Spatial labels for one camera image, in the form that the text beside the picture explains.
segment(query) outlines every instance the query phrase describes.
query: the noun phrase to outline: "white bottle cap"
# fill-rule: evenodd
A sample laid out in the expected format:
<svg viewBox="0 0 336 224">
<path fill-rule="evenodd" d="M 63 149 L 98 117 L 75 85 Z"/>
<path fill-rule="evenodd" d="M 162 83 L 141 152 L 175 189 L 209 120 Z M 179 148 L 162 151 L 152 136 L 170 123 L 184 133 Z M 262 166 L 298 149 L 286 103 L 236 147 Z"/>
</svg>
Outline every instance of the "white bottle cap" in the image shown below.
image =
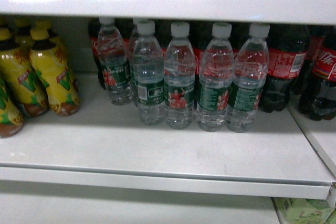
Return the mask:
<svg viewBox="0 0 336 224">
<path fill-rule="evenodd" d="M 152 20 L 141 20 L 138 23 L 138 32 L 141 35 L 150 35 L 155 33 L 155 23 Z"/>
<path fill-rule="evenodd" d="M 187 37 L 189 35 L 189 23 L 181 21 L 174 22 L 172 23 L 171 30 L 173 37 Z"/>
<path fill-rule="evenodd" d="M 99 17 L 99 23 L 101 23 L 102 25 L 114 24 L 114 18 Z"/>
<path fill-rule="evenodd" d="M 266 38 L 269 32 L 269 25 L 262 23 L 252 23 L 249 35 L 256 38 Z"/>
<path fill-rule="evenodd" d="M 216 38 L 228 38 L 231 34 L 232 25 L 226 22 L 216 22 L 212 26 L 212 36 Z"/>
</svg>

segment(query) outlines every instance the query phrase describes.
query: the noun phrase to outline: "yellow label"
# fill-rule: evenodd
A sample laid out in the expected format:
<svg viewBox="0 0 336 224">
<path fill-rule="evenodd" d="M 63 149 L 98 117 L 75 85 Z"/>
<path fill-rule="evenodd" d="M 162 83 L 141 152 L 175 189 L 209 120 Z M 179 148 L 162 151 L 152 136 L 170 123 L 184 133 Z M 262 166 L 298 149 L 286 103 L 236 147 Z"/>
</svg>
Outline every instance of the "yellow label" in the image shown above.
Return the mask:
<svg viewBox="0 0 336 224">
<path fill-rule="evenodd" d="M 22 104 L 46 106 L 47 94 L 38 82 L 27 54 L 16 48 L 0 52 L 0 72 L 15 99 Z"/>
<path fill-rule="evenodd" d="M 79 96 L 72 85 L 67 57 L 58 46 L 49 50 L 32 50 L 30 61 L 47 90 L 52 110 L 59 113 L 63 103 L 79 105 Z"/>
<path fill-rule="evenodd" d="M 0 78 L 0 123 L 7 125 L 23 124 L 23 116 L 9 99 L 2 78 Z"/>
</svg>

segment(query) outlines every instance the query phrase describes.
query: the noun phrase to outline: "red logo on label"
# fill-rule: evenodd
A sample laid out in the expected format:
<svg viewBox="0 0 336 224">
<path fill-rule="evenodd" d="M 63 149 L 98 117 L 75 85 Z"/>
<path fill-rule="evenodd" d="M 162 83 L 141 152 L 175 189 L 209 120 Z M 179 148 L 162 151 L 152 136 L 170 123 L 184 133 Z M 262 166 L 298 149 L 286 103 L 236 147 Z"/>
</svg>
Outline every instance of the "red logo on label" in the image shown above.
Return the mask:
<svg viewBox="0 0 336 224">
<path fill-rule="evenodd" d="M 283 79 L 297 77 L 305 55 L 306 52 L 284 52 L 270 48 L 268 74 Z"/>
<path fill-rule="evenodd" d="M 323 79 L 336 81 L 336 51 L 322 47 L 312 72 Z"/>
</svg>

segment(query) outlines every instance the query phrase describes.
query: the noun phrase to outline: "lower shelf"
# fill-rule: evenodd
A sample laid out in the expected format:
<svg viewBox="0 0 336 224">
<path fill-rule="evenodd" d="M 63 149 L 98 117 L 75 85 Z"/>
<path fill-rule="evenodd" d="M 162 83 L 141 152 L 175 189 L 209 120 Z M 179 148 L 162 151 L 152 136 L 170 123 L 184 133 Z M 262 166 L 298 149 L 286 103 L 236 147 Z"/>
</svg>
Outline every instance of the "lower shelf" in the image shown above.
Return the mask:
<svg viewBox="0 0 336 224">
<path fill-rule="evenodd" d="M 191 193 L 326 199 L 336 178 L 287 110 L 258 111 L 251 130 L 143 125 L 79 74 L 81 109 L 49 111 L 0 139 L 0 180 Z"/>
<path fill-rule="evenodd" d="M 268 197 L 0 182 L 0 223 L 279 224 Z"/>
</svg>

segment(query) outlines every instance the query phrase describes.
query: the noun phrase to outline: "green label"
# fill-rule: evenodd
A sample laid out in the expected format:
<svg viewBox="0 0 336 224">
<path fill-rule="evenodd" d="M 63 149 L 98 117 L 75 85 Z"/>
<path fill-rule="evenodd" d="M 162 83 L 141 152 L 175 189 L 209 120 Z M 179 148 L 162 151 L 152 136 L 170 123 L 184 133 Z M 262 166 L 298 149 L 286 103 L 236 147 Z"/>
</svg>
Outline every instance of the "green label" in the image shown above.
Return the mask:
<svg viewBox="0 0 336 224">
<path fill-rule="evenodd" d="M 194 105 L 194 83 L 186 87 L 164 84 L 164 101 L 174 109 L 185 109 Z"/>
<path fill-rule="evenodd" d="M 262 88 L 245 89 L 232 83 L 229 88 L 229 105 L 241 111 L 253 111 L 258 108 Z"/>
<path fill-rule="evenodd" d="M 163 96 L 164 80 L 157 83 L 140 83 L 138 87 L 138 102 L 143 105 L 157 105 L 164 101 Z"/>
<path fill-rule="evenodd" d="M 131 80 L 128 61 L 120 66 L 102 65 L 105 84 L 111 87 L 124 86 Z"/>
<path fill-rule="evenodd" d="M 220 111 L 226 108 L 228 88 L 211 89 L 200 83 L 199 105 L 209 111 Z"/>
</svg>

